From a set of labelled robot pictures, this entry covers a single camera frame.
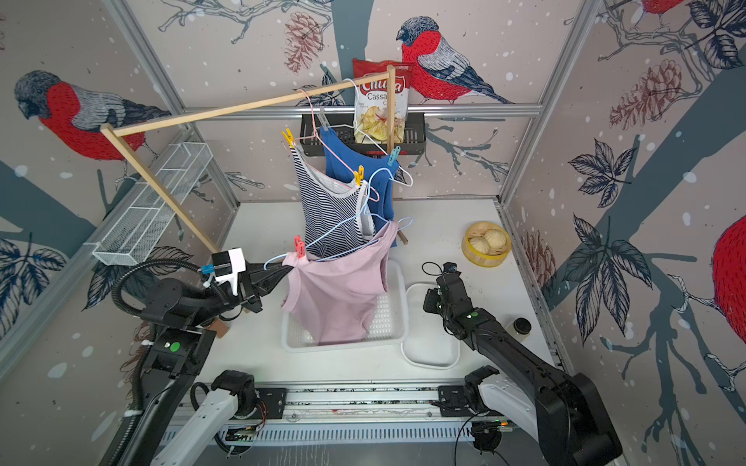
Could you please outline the red clothespin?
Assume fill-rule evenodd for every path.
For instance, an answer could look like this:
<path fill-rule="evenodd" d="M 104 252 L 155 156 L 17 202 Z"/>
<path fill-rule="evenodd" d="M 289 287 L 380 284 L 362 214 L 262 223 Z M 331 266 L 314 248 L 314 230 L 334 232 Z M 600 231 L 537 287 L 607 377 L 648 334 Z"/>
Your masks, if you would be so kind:
<path fill-rule="evenodd" d="M 306 244 L 299 235 L 293 238 L 293 244 L 295 245 L 295 253 L 298 258 L 306 256 Z"/>

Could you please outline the pink tank top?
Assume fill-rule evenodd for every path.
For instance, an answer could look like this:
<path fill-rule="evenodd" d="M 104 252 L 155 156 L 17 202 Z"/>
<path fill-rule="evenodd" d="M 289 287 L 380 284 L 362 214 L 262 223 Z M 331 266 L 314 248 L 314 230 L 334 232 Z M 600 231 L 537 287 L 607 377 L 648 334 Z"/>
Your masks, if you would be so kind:
<path fill-rule="evenodd" d="M 283 261 L 291 272 L 282 309 L 317 344 L 366 338 L 378 299 L 388 292 L 388 261 L 397 232 L 398 223 L 389 221 L 363 248 L 331 260 L 290 252 Z"/>

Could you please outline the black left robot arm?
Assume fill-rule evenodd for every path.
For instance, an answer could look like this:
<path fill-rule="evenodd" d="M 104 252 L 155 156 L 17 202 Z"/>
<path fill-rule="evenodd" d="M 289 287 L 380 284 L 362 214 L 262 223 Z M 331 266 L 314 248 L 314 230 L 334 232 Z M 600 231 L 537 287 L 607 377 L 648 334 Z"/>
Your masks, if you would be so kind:
<path fill-rule="evenodd" d="M 285 413 L 285 388 L 258 388 L 245 372 L 225 370 L 212 384 L 198 382 L 218 337 L 210 324 L 224 313 L 259 313 L 262 297 L 289 275 L 291 266 L 240 263 L 227 252 L 200 267 L 183 259 L 148 259 L 128 268 L 112 286 L 114 304 L 151 331 L 131 380 L 132 400 L 122 415 L 103 465 L 187 465 L 219 441 L 231 419 L 253 421 L 254 432 Z M 185 269 L 204 277 L 201 287 L 178 279 L 157 283 L 137 309 L 124 300 L 124 286 L 139 273 Z"/>

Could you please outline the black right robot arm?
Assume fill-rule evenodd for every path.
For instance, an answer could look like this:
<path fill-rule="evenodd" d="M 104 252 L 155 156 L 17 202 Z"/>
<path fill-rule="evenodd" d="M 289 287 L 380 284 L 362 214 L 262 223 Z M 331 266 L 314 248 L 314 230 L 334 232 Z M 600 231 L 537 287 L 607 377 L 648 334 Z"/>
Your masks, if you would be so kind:
<path fill-rule="evenodd" d="M 521 424 L 550 465 L 606 465 L 623 453 L 619 436 L 594 383 L 547 363 L 469 298 L 456 264 L 446 262 L 423 309 L 443 320 L 447 332 L 487 357 L 528 398 Z"/>

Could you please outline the blue white striped tank top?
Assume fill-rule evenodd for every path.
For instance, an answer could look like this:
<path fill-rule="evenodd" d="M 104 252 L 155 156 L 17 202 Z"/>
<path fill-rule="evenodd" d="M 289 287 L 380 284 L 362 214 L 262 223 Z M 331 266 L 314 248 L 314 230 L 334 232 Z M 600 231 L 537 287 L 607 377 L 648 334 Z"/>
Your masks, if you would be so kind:
<path fill-rule="evenodd" d="M 305 218 L 307 252 L 317 258 L 347 256 L 375 235 L 365 206 L 369 186 L 344 183 L 307 164 L 303 152 L 291 149 Z"/>

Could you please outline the white plastic tray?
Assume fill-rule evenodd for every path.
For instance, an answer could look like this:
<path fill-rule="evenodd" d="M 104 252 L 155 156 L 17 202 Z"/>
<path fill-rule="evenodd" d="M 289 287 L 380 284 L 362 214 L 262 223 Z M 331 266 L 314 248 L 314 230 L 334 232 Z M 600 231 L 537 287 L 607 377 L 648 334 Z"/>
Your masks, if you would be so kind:
<path fill-rule="evenodd" d="M 412 366 L 448 370 L 460 362 L 460 342 L 446 332 L 439 314 L 424 310 L 427 291 L 434 287 L 434 283 L 413 283 L 406 290 L 409 332 L 400 351 Z"/>

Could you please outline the yellow bowl with buns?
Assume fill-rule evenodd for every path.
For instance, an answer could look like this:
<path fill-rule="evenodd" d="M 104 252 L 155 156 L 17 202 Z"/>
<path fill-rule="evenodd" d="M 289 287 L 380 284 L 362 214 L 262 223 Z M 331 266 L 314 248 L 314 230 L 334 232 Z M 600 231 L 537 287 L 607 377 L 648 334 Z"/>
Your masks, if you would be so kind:
<path fill-rule="evenodd" d="M 512 250 L 512 239 L 499 225 L 480 221 L 466 229 L 462 238 L 462 253 L 473 264 L 484 268 L 495 268 L 507 258 Z"/>

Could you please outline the white perforated plastic basket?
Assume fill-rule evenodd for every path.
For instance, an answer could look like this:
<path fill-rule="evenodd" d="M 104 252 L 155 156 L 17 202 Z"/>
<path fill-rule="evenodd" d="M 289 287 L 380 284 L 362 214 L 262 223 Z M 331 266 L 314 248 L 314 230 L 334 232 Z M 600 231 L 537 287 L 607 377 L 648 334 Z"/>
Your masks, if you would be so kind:
<path fill-rule="evenodd" d="M 398 346 L 409 333 L 409 307 L 401 268 L 391 259 L 388 261 L 387 283 L 389 290 L 385 295 L 378 297 L 376 313 L 363 339 L 356 342 L 318 345 L 294 316 L 285 314 L 280 340 L 282 348 L 288 353 L 314 353 Z"/>

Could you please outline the small black-lid jar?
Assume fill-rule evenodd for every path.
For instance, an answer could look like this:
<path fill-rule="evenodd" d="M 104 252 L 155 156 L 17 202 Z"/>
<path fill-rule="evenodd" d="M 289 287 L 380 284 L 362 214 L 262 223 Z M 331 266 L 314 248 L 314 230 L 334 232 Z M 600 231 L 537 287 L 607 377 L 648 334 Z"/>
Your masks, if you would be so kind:
<path fill-rule="evenodd" d="M 516 318 L 508 330 L 516 340 L 523 341 L 532 333 L 532 323 L 527 318 Z"/>

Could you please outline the yellow clothespin striped top right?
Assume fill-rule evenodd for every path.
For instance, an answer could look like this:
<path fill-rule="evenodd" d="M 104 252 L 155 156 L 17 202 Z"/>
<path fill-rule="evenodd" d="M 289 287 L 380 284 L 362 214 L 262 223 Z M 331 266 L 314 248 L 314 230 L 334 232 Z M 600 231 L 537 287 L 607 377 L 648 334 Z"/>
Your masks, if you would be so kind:
<path fill-rule="evenodd" d="M 365 180 L 364 167 L 359 165 L 359 168 L 354 172 L 354 180 L 357 186 L 361 186 Z"/>

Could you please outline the yellow clothespin striped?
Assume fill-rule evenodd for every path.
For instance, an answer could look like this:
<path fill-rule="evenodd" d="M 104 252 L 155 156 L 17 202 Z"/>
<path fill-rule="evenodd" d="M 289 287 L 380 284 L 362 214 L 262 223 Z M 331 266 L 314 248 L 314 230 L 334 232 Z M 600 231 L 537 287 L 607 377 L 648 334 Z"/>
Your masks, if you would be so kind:
<path fill-rule="evenodd" d="M 365 180 L 364 167 L 359 165 L 359 168 L 354 172 L 354 180 L 357 186 L 361 186 Z"/>
<path fill-rule="evenodd" d="M 293 137 L 293 134 L 291 133 L 291 130 L 289 128 L 285 128 L 282 132 L 283 137 L 285 138 L 288 146 L 290 149 L 296 148 L 295 138 Z"/>

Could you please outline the yellow clothespin striped top left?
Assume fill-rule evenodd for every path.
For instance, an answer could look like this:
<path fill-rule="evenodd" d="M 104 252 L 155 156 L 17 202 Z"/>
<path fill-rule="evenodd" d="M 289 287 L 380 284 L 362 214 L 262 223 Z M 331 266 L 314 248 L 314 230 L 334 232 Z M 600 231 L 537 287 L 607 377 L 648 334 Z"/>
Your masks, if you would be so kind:
<path fill-rule="evenodd" d="M 285 138 L 288 146 L 290 149 L 296 148 L 295 138 L 293 137 L 293 134 L 291 133 L 291 130 L 289 128 L 285 128 L 282 132 L 283 137 Z"/>

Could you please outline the teal clothespin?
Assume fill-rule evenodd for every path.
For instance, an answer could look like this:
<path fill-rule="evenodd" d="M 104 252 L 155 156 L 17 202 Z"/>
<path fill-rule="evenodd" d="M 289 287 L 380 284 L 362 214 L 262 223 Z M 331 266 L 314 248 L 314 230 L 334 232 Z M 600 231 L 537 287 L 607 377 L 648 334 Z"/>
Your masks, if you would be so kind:
<path fill-rule="evenodd" d="M 397 163 L 400 152 L 401 152 L 401 147 L 395 146 L 388 157 L 388 167 L 392 167 L 394 163 Z"/>

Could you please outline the grey clothespin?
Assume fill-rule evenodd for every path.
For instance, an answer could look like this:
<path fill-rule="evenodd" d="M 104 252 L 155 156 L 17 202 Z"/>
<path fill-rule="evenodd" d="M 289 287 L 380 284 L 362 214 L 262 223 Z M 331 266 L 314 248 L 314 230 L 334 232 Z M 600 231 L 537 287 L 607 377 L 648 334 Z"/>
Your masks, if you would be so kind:
<path fill-rule="evenodd" d="M 322 129 L 324 131 L 328 131 L 329 130 L 329 121 L 328 121 L 328 118 L 326 117 L 326 114 L 324 113 L 324 108 L 323 107 L 318 108 L 317 119 L 320 122 L 320 125 L 322 126 Z"/>

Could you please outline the cassava chips bag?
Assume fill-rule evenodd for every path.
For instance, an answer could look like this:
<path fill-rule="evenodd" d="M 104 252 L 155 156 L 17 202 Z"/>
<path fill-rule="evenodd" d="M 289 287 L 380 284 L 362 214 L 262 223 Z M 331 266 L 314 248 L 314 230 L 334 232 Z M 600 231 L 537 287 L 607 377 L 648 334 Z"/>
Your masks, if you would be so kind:
<path fill-rule="evenodd" d="M 394 88 L 394 143 L 403 143 L 405 138 L 405 124 L 408 114 L 409 91 L 412 81 L 412 67 L 409 64 L 386 60 L 373 62 L 367 60 L 353 59 L 353 70 L 355 78 L 363 78 L 368 75 L 385 73 L 388 67 L 396 69 L 396 87 Z M 390 137 L 388 123 L 388 79 L 372 83 L 365 83 L 357 87 L 355 122 L 368 135 L 379 141 L 379 144 L 387 143 Z M 357 144 L 363 143 L 361 134 L 355 135 Z"/>

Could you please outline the wooden clothes rack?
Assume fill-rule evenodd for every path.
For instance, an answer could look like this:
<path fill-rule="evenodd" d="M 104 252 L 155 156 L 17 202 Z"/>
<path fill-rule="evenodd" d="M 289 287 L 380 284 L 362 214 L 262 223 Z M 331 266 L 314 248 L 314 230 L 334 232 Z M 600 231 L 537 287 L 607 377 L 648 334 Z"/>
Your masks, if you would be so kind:
<path fill-rule="evenodd" d="M 330 125 L 344 123 L 352 125 L 355 121 L 357 87 L 385 78 L 388 79 L 390 137 L 387 143 L 380 145 L 383 148 L 400 146 L 403 143 L 394 143 L 394 111 L 396 110 L 396 103 L 394 103 L 396 69 L 394 67 L 389 66 L 385 73 L 357 79 L 345 79 L 339 83 L 305 90 L 311 96 L 316 114 L 318 108 L 323 107 Z M 106 122 L 100 126 L 100 132 L 136 169 L 143 180 L 173 209 L 175 216 L 184 221 L 186 226 L 192 233 L 196 234 L 208 249 L 215 252 L 217 247 L 214 242 L 209 240 L 196 224 L 186 218 L 187 214 L 181 204 L 175 201 L 175 198 L 159 182 L 153 171 L 141 162 L 134 149 L 128 145 L 127 139 L 131 136 L 146 136 L 147 133 L 155 130 L 184 126 L 193 130 L 194 134 L 205 144 L 217 142 L 228 146 L 230 143 L 240 143 L 242 153 L 247 157 L 247 160 L 242 162 L 241 166 L 244 168 L 250 165 L 259 167 L 261 155 L 277 147 L 282 140 L 286 142 L 282 134 L 286 127 L 291 130 L 297 146 L 312 141 L 319 142 L 312 138 L 311 116 L 308 101 L 301 92 L 296 90 L 291 94 L 280 97 L 188 115 L 156 118 L 155 120 L 121 127 Z"/>

